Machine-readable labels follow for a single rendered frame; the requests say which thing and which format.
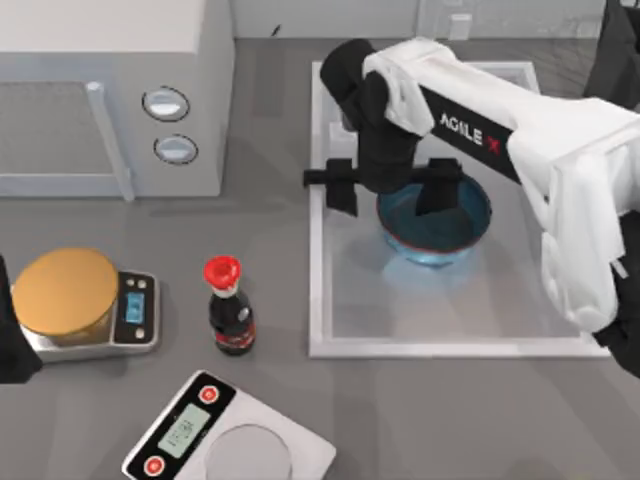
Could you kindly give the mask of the blue bowl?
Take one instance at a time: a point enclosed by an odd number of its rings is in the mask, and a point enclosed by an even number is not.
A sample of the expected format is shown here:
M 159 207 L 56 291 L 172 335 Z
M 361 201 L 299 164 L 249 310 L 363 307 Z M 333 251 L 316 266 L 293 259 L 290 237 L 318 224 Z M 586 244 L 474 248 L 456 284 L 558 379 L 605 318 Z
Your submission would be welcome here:
M 442 267 L 464 259 L 487 233 L 491 201 L 482 186 L 465 175 L 458 185 L 458 206 L 415 213 L 422 186 L 410 184 L 376 199 L 376 213 L 386 243 L 418 265 Z

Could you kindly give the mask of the white sink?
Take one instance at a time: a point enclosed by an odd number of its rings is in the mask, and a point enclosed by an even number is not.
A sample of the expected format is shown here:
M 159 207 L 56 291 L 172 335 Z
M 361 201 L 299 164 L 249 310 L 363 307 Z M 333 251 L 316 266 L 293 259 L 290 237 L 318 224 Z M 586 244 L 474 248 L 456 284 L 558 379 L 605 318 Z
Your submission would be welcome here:
M 384 240 L 375 196 L 357 217 L 309 189 L 309 353 L 316 358 L 602 358 L 559 317 L 539 277 L 540 230 L 521 188 L 462 156 L 490 197 L 488 233 L 461 260 L 430 268 Z

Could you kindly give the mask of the dark bottle with red cap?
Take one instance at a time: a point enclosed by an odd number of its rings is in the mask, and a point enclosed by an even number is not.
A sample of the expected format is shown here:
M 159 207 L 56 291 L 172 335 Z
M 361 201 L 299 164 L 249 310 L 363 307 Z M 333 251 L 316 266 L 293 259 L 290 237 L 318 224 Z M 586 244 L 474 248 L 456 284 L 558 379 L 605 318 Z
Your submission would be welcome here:
M 211 288 L 209 324 L 215 344 L 229 356 L 248 353 L 256 340 L 254 313 L 241 289 L 242 264 L 234 256 L 216 255 L 203 268 L 203 278 Z

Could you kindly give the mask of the small round microwave knob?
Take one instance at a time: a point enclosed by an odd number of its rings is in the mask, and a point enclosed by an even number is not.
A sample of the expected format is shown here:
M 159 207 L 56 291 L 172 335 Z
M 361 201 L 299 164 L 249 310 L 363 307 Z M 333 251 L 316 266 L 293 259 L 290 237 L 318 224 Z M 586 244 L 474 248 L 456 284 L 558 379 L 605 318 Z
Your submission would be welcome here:
M 156 139 L 153 151 L 159 160 L 171 165 L 192 163 L 199 153 L 198 146 L 192 139 L 179 134 Z

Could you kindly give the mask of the large round microwave knob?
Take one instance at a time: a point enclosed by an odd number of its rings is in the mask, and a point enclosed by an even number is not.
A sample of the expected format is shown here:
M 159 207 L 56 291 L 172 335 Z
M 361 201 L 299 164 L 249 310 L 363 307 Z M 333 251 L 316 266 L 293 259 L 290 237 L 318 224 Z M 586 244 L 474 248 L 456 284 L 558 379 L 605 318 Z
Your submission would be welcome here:
M 190 111 L 187 97 L 168 86 L 145 92 L 142 95 L 142 107 L 150 117 L 160 122 L 178 122 Z

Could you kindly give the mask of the white scale with black panel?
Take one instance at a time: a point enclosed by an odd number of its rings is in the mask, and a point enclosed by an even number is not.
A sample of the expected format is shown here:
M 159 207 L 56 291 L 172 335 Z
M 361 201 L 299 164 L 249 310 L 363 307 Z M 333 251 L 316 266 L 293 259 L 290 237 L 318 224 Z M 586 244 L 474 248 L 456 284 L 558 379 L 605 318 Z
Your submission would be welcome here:
M 129 480 L 324 480 L 330 442 L 213 374 L 193 373 L 125 457 Z

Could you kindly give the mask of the pale microwave oven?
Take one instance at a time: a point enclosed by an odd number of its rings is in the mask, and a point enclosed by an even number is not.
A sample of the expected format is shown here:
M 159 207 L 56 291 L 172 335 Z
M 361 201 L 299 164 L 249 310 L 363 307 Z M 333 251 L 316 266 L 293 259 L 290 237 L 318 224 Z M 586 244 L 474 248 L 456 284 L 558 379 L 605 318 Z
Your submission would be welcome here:
M 221 191 L 235 44 L 229 0 L 0 0 L 0 197 L 119 197 L 85 85 L 104 84 L 135 199 Z M 190 103 L 160 122 L 142 95 Z M 197 158 L 171 165 L 156 139 L 184 135 Z

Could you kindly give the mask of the grey scale with gold plate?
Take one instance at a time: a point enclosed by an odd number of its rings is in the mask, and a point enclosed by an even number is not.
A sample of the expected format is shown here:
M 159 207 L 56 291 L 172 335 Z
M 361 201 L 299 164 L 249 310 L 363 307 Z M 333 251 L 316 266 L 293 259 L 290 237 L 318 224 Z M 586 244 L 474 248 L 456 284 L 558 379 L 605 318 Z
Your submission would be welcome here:
M 48 251 L 11 285 L 22 332 L 46 364 L 150 352 L 160 341 L 160 292 L 155 276 L 121 270 L 88 247 Z

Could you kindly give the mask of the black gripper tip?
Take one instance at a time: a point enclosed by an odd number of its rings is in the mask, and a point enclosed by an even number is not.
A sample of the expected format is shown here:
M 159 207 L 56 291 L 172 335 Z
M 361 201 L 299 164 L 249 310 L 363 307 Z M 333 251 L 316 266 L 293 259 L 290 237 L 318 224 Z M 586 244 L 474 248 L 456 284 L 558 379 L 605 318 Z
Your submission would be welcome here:
M 43 367 L 15 314 L 4 257 L 0 254 L 0 385 L 27 383 Z

